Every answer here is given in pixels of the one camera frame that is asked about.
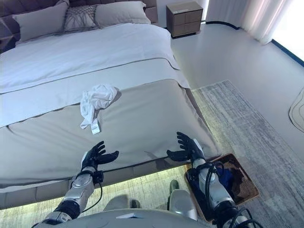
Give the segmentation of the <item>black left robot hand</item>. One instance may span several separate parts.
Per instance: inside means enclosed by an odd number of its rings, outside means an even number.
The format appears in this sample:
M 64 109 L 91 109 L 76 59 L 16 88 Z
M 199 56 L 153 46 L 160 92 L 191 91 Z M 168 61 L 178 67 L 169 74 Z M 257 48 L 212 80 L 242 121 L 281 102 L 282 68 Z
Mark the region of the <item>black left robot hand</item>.
M 113 162 L 118 155 L 119 151 L 106 153 L 104 141 L 101 141 L 85 153 L 81 162 L 81 171 L 94 173 L 98 171 L 99 165 Z

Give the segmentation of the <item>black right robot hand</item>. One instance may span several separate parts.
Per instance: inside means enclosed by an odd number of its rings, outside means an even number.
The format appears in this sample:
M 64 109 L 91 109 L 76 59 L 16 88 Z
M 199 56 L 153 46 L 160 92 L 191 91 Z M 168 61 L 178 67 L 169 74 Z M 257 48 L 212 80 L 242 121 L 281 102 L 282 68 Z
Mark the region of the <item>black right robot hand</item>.
M 197 159 L 204 159 L 202 149 L 195 143 L 195 141 L 184 133 L 177 132 L 178 143 L 180 144 L 180 151 L 167 150 L 167 155 L 170 159 L 176 162 L 190 160 L 194 162 Z

